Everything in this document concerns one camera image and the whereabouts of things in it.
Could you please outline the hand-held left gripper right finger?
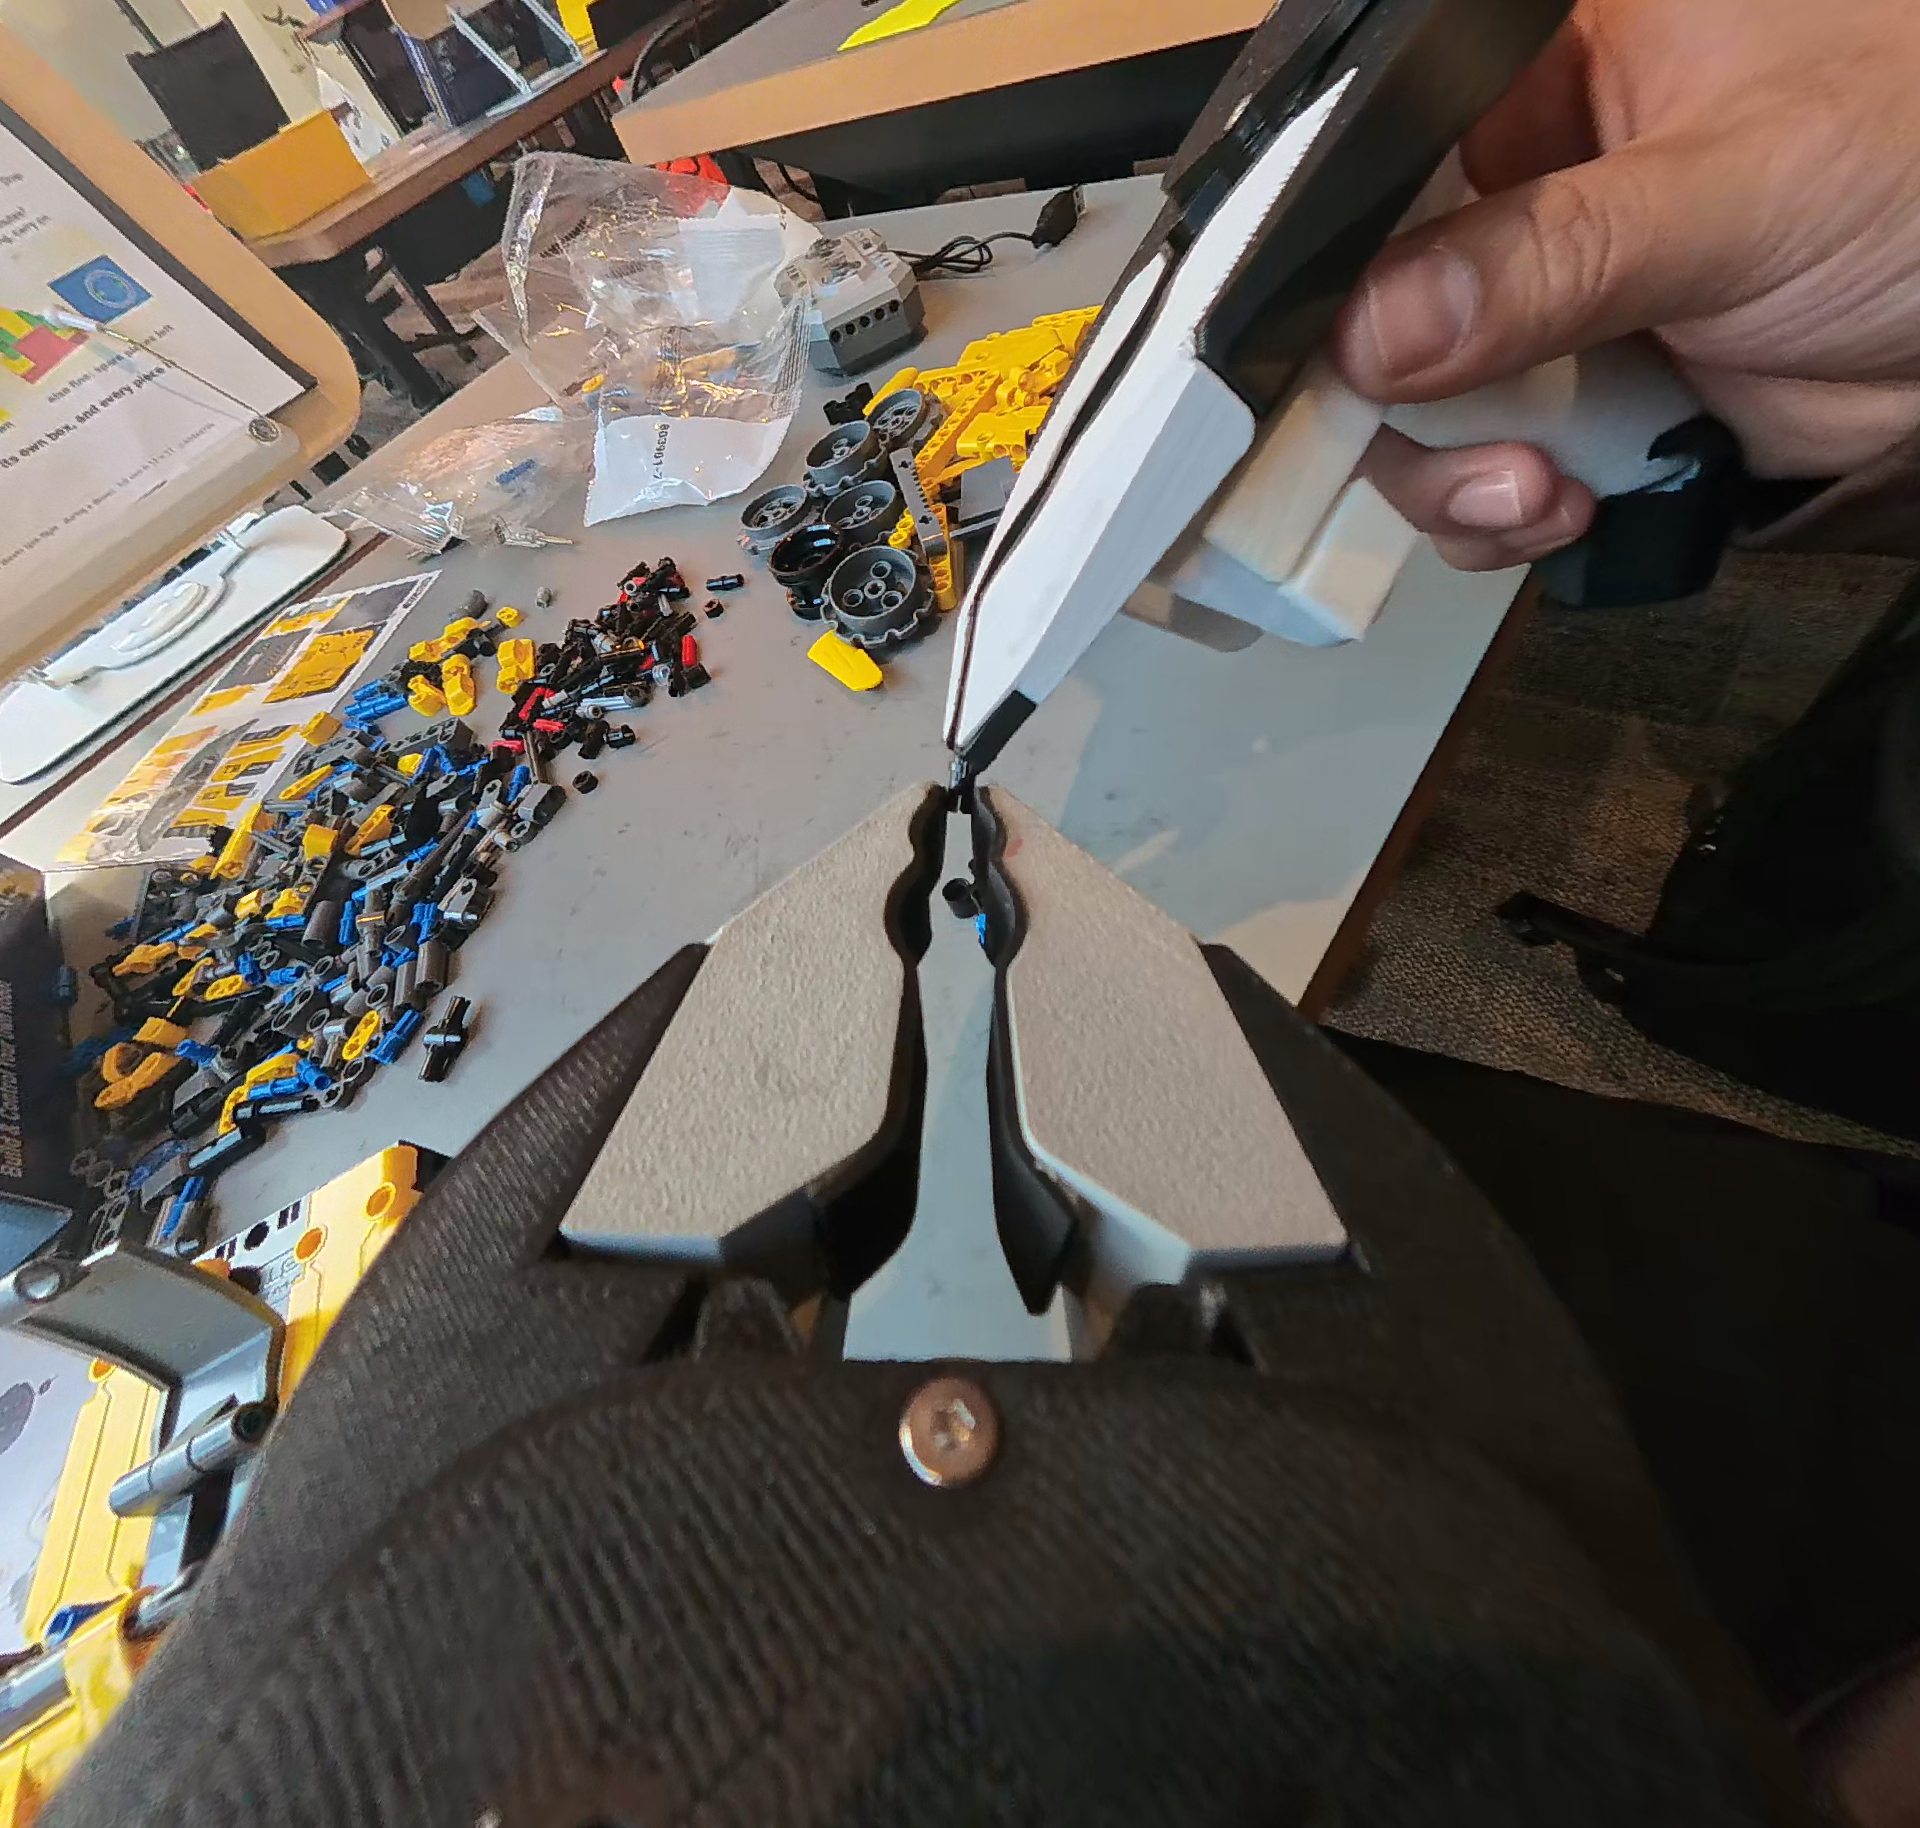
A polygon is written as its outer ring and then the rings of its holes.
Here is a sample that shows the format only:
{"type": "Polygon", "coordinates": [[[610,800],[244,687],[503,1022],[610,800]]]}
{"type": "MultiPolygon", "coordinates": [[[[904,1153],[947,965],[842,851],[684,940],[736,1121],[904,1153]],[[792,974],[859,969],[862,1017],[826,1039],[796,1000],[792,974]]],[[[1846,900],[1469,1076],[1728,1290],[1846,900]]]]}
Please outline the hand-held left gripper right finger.
{"type": "Polygon", "coordinates": [[[974,792],[997,1234],[1022,1302],[1337,1262],[1323,1188],[1201,940],[1027,802],[974,792]]]}

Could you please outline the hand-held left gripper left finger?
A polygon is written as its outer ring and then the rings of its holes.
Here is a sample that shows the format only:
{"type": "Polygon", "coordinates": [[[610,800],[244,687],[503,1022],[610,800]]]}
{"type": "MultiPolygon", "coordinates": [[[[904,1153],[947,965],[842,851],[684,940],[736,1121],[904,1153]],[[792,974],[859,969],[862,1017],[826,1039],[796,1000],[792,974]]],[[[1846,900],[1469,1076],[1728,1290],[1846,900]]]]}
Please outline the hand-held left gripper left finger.
{"type": "Polygon", "coordinates": [[[599,1256],[856,1290],[918,1205],[918,966],[939,792],[912,786],[721,927],[588,1167],[599,1256]]]}

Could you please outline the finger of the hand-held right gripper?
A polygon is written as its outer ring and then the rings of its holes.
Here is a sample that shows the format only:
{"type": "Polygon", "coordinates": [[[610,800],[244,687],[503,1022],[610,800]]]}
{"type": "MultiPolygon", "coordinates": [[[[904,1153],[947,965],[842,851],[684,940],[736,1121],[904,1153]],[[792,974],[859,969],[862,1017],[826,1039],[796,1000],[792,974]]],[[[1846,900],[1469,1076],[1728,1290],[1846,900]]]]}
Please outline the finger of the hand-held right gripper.
{"type": "Polygon", "coordinates": [[[1238,465],[1247,404],[1202,363],[1142,359],[1006,514],[962,601],[954,749],[1019,690],[1038,708],[1069,675],[1238,465]]]}
{"type": "MultiPolygon", "coordinates": [[[[1113,386],[1139,359],[1149,368],[1164,365],[1164,359],[1202,359],[1197,352],[1202,321],[1223,297],[1229,269],[1243,255],[1254,252],[1266,216],[1286,200],[1319,132],[1348,105],[1348,87],[1355,81],[1357,70],[1349,69],[1306,113],[1291,120],[1268,147],[1259,150],[1254,165],[1212,209],[1184,255],[1153,252],[1139,274],[1121,289],[1116,303],[1103,310],[1091,349],[1075,367],[1052,417],[1045,421],[1040,444],[1019,475],[1015,498],[1006,513],[1017,513],[1025,499],[1044,487],[1045,472],[1059,450],[1069,445],[1073,432],[1091,417],[1113,386]]],[[[1332,513],[1337,489],[1357,470],[1357,460],[1368,445],[1368,402],[1343,389],[1325,363],[1312,359],[1306,372],[1306,387],[1296,389],[1291,401],[1283,401],[1283,414],[1279,417],[1254,417],[1254,439],[1243,459],[1251,454],[1259,466],[1255,477],[1258,493],[1279,491],[1282,474],[1306,472],[1306,491],[1282,498],[1282,544],[1238,553],[1240,562],[1251,568],[1258,585],[1277,585],[1292,568],[1292,554],[1316,538],[1323,521],[1332,513]]],[[[1214,493],[1232,480],[1243,459],[1227,472],[1214,493]]],[[[947,686],[947,735],[954,735],[954,664],[947,686]]]]}

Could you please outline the black multi-hole connector piece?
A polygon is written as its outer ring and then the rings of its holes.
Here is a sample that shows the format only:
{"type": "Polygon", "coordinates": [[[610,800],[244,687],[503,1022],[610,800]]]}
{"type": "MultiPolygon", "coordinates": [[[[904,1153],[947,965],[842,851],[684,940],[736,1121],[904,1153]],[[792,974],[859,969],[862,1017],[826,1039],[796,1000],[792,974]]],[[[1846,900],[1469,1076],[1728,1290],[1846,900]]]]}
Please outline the black multi-hole connector piece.
{"type": "Polygon", "coordinates": [[[1000,935],[991,868],[993,834],[972,790],[947,790],[947,854],[941,897],[958,921],[972,925],[977,944],[993,959],[1000,935]]]}

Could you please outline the pile of small building parts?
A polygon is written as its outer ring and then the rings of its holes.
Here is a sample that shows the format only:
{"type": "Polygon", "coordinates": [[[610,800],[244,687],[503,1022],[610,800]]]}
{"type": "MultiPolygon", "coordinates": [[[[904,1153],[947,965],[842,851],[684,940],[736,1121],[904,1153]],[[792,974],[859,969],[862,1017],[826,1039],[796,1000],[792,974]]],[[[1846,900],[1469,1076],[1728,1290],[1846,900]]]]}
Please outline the pile of small building parts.
{"type": "Polygon", "coordinates": [[[550,641],[508,606],[455,618],[324,715],[212,853],[146,868],[87,970],[109,1025],[68,1058],[83,1250],[148,1214],[162,1252],[196,1252],[220,1174],[422,1062],[506,856],[599,788],[636,712],[710,684],[698,623],[738,582],[698,596],[664,554],[550,641]]]}

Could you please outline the yellow toy vehicle model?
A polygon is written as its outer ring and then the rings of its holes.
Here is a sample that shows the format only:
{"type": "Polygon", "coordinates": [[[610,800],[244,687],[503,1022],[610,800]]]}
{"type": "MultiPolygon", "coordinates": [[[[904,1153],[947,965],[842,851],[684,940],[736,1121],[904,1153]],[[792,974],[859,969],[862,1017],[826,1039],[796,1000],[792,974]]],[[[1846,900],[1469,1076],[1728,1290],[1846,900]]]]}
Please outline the yellow toy vehicle model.
{"type": "Polygon", "coordinates": [[[253,1490],[268,1434],[434,1169],[376,1153],[197,1256],[112,1242],[4,1275],[4,1332],[94,1358],[23,1608],[4,1604],[4,1824],[35,1824],[253,1490]]]}

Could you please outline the grey desk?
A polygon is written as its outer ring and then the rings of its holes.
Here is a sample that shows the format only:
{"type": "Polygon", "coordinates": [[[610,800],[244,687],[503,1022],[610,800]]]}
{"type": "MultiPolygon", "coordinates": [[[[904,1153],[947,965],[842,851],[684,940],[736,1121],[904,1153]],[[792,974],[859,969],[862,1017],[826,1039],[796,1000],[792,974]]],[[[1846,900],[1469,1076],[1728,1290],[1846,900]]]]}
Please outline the grey desk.
{"type": "MultiPolygon", "coordinates": [[[[509,856],[456,990],[477,1022],[448,1083],[412,1058],[343,1112],[301,1119],[231,1167],[208,1239],[278,1208],[401,1139],[459,1153],[679,946],[711,935],[903,786],[944,779],[951,626],[878,690],[853,691],[805,651],[818,627],[738,544],[741,501],[589,529],[573,549],[448,558],[413,638],[472,589],[584,614],[636,562],[746,585],[702,631],[711,681],[636,713],[636,744],[593,763],[595,790],[509,856]]],[[[1424,820],[1434,760],[1487,657],[1507,657],[1528,599],[1518,573],[1467,575],[1418,546],[1362,641],[1263,638],[1214,651],[1118,614],[1008,746],[993,784],[1038,807],[1147,900],[1229,944],[1298,1008],[1323,1003],[1366,938],[1382,866],[1424,820]]],[[[1060,1361],[1069,1312],[1019,1305],[999,1250],[983,1069],[991,965],[950,915],[921,965],[929,1094],[916,1227],[859,1294],[862,1358],[1060,1361]]]]}

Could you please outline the person's right hand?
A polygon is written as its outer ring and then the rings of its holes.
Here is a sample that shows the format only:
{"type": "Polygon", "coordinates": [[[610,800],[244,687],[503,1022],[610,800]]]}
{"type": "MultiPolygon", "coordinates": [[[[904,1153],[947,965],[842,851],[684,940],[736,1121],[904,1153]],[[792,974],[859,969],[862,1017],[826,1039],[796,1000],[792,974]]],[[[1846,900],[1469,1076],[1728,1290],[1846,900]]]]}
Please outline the person's right hand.
{"type": "Polygon", "coordinates": [[[1918,0],[1578,0],[1329,352],[1448,401],[1655,336],[1765,483],[1761,551],[1916,558],[1918,0]]]}

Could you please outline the pile of yellow beams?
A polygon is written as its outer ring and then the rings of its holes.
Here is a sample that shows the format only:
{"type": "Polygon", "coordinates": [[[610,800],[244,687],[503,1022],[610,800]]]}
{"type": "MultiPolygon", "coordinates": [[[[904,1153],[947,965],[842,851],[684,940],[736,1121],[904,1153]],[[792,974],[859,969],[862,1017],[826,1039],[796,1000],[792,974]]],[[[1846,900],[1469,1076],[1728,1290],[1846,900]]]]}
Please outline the pile of yellow beams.
{"type": "Polygon", "coordinates": [[[986,334],[951,367],[903,368],[859,409],[884,474],[895,472],[901,451],[910,459],[907,517],[887,540],[910,546],[929,569],[941,613],[958,601],[967,566],[962,483],[972,472],[1019,472],[1099,314],[1098,306],[1055,310],[986,334]]]}

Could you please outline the group of grey toothed wheels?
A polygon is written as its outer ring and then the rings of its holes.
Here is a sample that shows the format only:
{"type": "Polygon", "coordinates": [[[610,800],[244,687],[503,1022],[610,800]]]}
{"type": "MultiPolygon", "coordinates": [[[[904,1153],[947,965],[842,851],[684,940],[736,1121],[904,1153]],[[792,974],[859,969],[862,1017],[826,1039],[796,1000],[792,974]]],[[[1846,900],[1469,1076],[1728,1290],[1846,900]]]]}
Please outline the group of grey toothed wheels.
{"type": "Polygon", "coordinates": [[[941,416],[941,401],[916,386],[835,402],[802,477],[740,514],[741,544],[787,611],[877,663],[924,641],[941,613],[936,517],[910,460],[941,416]]]}

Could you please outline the background wooden table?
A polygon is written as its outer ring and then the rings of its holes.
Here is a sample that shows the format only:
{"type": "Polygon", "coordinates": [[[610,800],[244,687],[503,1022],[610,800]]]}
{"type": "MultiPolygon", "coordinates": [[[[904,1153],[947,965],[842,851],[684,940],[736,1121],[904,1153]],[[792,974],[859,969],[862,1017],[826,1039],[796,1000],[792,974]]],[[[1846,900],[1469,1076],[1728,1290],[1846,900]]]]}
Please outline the background wooden table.
{"type": "Polygon", "coordinates": [[[1277,0],[788,0],[614,115],[631,161],[799,172],[830,216],[951,188],[1118,180],[1172,157],[1277,0]]]}

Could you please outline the sticker sheet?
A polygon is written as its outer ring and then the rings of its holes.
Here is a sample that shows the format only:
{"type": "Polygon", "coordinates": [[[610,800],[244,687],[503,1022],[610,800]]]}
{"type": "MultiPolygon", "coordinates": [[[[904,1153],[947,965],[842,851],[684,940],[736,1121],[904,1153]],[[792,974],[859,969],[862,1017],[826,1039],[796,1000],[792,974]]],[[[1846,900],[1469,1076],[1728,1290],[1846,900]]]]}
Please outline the sticker sheet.
{"type": "Polygon", "coordinates": [[[219,830],[235,831],[326,741],[313,728],[377,675],[382,650],[432,582],[434,573],[413,573],[277,614],[104,794],[55,866],[179,864],[212,853],[219,830]]]}

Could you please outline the black office chair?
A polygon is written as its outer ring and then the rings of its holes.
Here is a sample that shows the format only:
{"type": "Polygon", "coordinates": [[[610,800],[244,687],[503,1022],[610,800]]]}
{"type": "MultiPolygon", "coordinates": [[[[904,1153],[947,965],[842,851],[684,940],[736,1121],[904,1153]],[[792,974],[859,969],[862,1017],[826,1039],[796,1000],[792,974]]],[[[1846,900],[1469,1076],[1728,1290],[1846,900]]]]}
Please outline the black office chair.
{"type": "Polygon", "coordinates": [[[1520,893],[1651,1041],[1765,1094],[1918,1135],[1918,582],[1691,820],[1652,923],[1520,893]]]}

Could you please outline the instruction booklet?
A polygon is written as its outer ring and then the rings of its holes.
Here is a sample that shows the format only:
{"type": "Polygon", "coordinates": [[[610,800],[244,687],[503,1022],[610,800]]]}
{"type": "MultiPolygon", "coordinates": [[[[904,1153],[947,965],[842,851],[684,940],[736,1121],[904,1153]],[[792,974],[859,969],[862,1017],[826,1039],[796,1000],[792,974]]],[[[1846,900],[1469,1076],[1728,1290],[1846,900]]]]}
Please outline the instruction booklet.
{"type": "Polygon", "coordinates": [[[63,1463],[93,1398],[94,1358],[22,1330],[3,1334],[3,1587],[22,1609],[63,1463]]]}

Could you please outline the blue cardboard box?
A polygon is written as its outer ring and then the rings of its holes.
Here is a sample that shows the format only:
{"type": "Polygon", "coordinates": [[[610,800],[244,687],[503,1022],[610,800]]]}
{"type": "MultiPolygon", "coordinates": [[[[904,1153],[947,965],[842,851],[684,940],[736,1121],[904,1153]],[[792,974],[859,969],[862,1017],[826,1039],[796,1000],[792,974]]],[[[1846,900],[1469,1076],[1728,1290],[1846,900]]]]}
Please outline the blue cardboard box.
{"type": "MultiPolygon", "coordinates": [[[[320,314],[12,35],[3,308],[9,687],[344,442],[361,387],[320,314]]],[[[4,828],[112,733],[4,784],[4,828]]]]}

